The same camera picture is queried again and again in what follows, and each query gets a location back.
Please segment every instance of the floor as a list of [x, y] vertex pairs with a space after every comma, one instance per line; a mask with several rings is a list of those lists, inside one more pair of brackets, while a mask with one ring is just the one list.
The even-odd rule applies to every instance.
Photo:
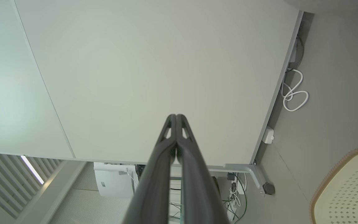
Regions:
[[[262, 144], [257, 155], [276, 194], [262, 197], [249, 184], [247, 212], [238, 224], [310, 223], [309, 204], [318, 185], [346, 153], [358, 148], [358, 21], [316, 14], [307, 22], [298, 68], [304, 82], [298, 89], [308, 91], [310, 100], [288, 112], [277, 98], [268, 124], [275, 139]], [[295, 74], [286, 78], [291, 86], [298, 80]], [[288, 106], [295, 108], [303, 99], [297, 95]], [[224, 198], [229, 185], [224, 178], [219, 183]]]

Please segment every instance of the black caster wheel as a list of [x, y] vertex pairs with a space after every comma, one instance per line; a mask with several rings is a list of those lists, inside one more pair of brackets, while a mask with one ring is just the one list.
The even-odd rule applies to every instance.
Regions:
[[276, 192], [274, 185], [268, 182], [264, 183], [263, 190], [268, 195], [272, 195]]

